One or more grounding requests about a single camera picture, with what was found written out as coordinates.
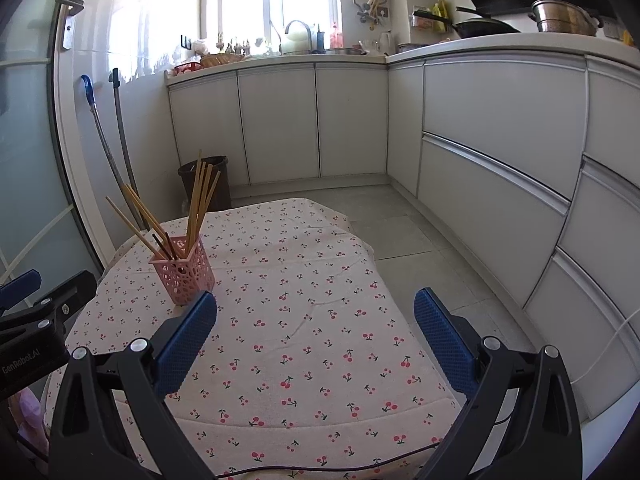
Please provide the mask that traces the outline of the left hand thumb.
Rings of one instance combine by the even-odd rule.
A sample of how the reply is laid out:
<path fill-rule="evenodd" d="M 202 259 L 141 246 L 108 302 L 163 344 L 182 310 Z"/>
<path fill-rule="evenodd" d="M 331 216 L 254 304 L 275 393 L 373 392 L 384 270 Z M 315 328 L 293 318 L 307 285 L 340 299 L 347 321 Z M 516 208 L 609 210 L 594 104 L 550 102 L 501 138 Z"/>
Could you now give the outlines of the left hand thumb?
<path fill-rule="evenodd" d="M 9 408 L 18 434 L 39 452 L 48 455 L 49 440 L 44 430 L 42 408 L 32 390 L 24 388 L 11 396 Z"/>

